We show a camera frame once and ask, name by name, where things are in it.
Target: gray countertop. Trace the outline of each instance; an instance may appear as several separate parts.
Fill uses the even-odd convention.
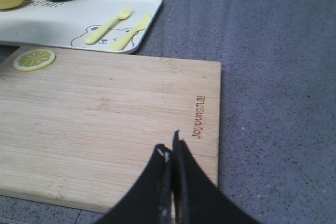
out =
[[[134,54],[222,63],[218,186],[236,205],[261,223],[336,223],[336,0],[163,0]],[[0,222],[99,216],[0,196]]]

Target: lemon slice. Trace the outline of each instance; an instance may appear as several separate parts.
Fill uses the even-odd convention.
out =
[[[34,49],[19,55],[13,66],[20,71],[35,71],[50,65],[55,58],[55,53],[49,49]]]

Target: bear face print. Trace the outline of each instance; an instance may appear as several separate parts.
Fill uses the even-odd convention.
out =
[[[92,45],[87,45],[84,43],[84,39],[92,32],[97,30],[101,25],[92,25],[86,28],[85,32],[81,34],[80,36],[74,38],[70,45],[72,47],[76,48],[92,48],[95,50],[102,50],[102,51],[109,51],[108,47],[111,46],[117,39],[121,38],[125,35],[129,30],[131,30],[131,27],[127,27],[124,29],[109,29],[103,37],[100,38],[96,43]],[[134,47],[133,39],[127,44],[125,47],[125,50],[130,50]]]

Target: plastic tray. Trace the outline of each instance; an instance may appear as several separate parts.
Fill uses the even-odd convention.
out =
[[[131,54],[139,47],[150,25],[136,34],[123,50],[111,51],[108,47],[136,25],[145,13],[152,14],[152,22],[161,4],[162,0],[25,1],[20,7],[0,10],[0,44],[34,44]],[[119,22],[97,43],[84,43],[89,33],[127,5],[133,6],[128,19]]]

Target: bamboo cutting board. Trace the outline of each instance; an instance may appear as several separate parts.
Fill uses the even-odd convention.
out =
[[[56,61],[0,64],[0,194],[106,212],[155,144],[180,130],[217,182],[219,62],[50,48]]]

